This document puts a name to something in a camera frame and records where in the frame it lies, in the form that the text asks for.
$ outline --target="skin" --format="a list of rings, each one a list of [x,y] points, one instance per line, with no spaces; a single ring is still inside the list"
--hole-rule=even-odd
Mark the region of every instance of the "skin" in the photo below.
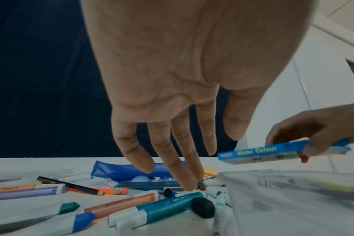
[[[348,138],[354,143],[354,104],[305,111],[288,118],[270,130],[266,145],[309,138],[301,161],[317,156],[333,143]]]
[[[204,170],[189,129],[189,106],[196,105],[213,155],[216,96],[219,86],[229,90],[224,129],[239,140],[305,35],[314,0],[82,0],[82,8],[124,157],[146,173],[154,170],[135,135],[137,124],[147,123],[157,154],[192,190]]]

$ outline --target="dark fabric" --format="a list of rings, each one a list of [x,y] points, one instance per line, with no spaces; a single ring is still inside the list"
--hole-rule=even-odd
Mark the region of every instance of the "dark fabric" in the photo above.
[[[236,145],[223,131],[227,98],[220,90],[218,151]],[[0,0],[0,157],[121,157],[110,115],[79,1]],[[198,153],[207,156],[195,107],[190,116]],[[137,137],[157,156],[146,124]]]

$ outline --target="white table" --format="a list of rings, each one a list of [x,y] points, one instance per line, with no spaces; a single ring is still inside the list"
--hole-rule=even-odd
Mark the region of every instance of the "white table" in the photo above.
[[[60,171],[70,169],[72,172],[84,173],[90,172],[96,160],[112,163],[112,164],[129,164],[125,158],[23,158],[23,159],[0,159],[0,174],[13,171]],[[161,162],[160,158],[154,158],[156,163]],[[266,163],[253,163],[246,165],[230,165],[218,161],[215,157],[202,157],[201,161],[205,169],[218,169],[221,171],[242,171],[242,170],[314,170],[314,171],[332,171],[328,163],[327,157],[312,158],[308,164],[302,164],[300,160],[286,160]],[[99,180],[84,180],[76,182],[85,186],[100,186],[102,183]],[[25,198],[0,201],[0,219],[10,216],[10,214],[18,214],[29,210],[32,206],[46,206],[51,204],[68,203],[75,201],[81,205],[80,209],[85,209],[91,206],[100,205],[126,198],[127,196],[92,196],[88,194],[80,194],[68,192],[56,196],[44,196],[37,198]],[[228,215],[233,215],[231,208],[227,207]],[[77,232],[74,235],[114,235],[114,230],[106,225],[106,218],[97,220],[88,229]],[[209,236],[212,235],[213,219],[202,219],[195,215],[192,211],[187,211],[178,214],[174,217],[164,219],[162,221],[140,227],[130,231],[124,235],[153,235],[171,236],[194,235],[194,236]]]

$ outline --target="clear plastic box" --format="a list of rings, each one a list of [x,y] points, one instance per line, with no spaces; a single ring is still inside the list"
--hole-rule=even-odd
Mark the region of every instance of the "clear plastic box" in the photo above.
[[[240,236],[354,235],[354,175],[222,172]]]

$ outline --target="blue plastic bag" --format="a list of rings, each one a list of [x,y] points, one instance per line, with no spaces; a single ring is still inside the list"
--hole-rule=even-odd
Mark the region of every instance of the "blue plastic bag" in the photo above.
[[[133,165],[115,165],[96,161],[90,175],[101,178],[110,178],[117,182],[133,179],[139,175],[145,175],[147,177],[172,178],[172,175],[166,169],[164,163],[156,163],[154,172],[147,174],[138,170]]]

